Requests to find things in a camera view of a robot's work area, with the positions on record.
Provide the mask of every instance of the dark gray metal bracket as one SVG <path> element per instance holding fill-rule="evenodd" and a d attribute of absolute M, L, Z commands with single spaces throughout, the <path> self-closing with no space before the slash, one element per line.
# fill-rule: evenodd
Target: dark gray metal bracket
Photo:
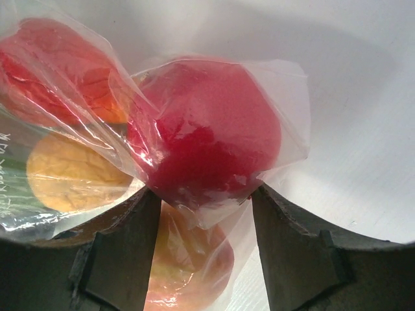
<path fill-rule="evenodd" d="M 0 310 L 142 310 L 160 209 L 143 189 L 54 240 L 0 240 Z"/>
<path fill-rule="evenodd" d="M 345 230 L 266 185 L 252 199 L 271 311 L 415 310 L 415 244 Z"/>

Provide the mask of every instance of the red and orange apple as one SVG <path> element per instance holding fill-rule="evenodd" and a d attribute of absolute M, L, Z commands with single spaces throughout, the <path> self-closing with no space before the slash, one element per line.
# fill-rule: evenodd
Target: red and orange apple
<path fill-rule="evenodd" d="M 81 109 L 124 123 L 131 97 L 113 60 L 59 21 L 24 19 L 0 41 L 0 102 L 25 122 L 77 125 Z"/>
<path fill-rule="evenodd" d="M 200 311 L 228 285 L 233 250 L 219 226 L 187 228 L 163 203 L 144 311 Z"/>

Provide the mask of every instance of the red fruit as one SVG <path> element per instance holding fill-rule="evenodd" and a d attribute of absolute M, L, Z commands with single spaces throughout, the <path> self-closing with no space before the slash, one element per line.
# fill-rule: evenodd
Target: red fruit
<path fill-rule="evenodd" d="M 279 119 L 243 66 L 177 60 L 148 72 L 139 87 L 159 111 L 151 120 L 157 135 L 142 135 L 148 120 L 138 98 L 128 141 L 147 185 L 167 202 L 197 208 L 245 199 L 275 165 Z"/>
<path fill-rule="evenodd" d="M 0 41 L 0 102 L 23 121 L 88 122 L 79 106 L 104 122 L 126 122 L 128 92 L 105 53 L 53 19 L 24 19 L 15 34 Z"/>

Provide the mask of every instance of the plastic bag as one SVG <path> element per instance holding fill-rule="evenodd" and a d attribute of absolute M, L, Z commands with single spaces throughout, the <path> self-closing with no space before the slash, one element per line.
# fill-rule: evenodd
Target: plastic bag
<path fill-rule="evenodd" d="M 4 0 L 0 17 L 0 235 L 52 238 L 146 184 L 175 208 L 154 267 L 185 285 L 161 294 L 159 273 L 149 303 L 171 297 L 185 310 L 195 284 L 211 295 L 191 310 L 224 310 L 255 246 L 249 195 L 307 157 L 300 66 L 179 49 L 137 57 L 130 77 L 104 38 L 55 8 Z"/>
<path fill-rule="evenodd" d="M 250 204 L 203 230 L 164 202 L 144 311 L 224 310 L 254 245 Z"/>
<path fill-rule="evenodd" d="M 5 110 L 90 146 L 194 225 L 221 221 L 275 168 L 306 157 L 292 109 L 308 104 L 299 67 L 181 56 L 137 87 L 107 42 L 53 17 L 22 19 L 0 41 Z"/>

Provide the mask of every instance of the plastic wrap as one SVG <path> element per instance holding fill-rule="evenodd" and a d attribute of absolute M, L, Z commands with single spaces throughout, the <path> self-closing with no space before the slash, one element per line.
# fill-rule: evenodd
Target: plastic wrap
<path fill-rule="evenodd" d="M 206 230 L 163 203 L 144 311 L 225 310 L 254 245 L 249 203 Z"/>
<path fill-rule="evenodd" d="M 224 310 L 255 246 L 249 195 L 309 151 L 300 66 L 182 51 L 130 76 L 54 8 L 0 17 L 0 235 L 52 238 L 146 184 L 166 202 L 146 310 Z"/>

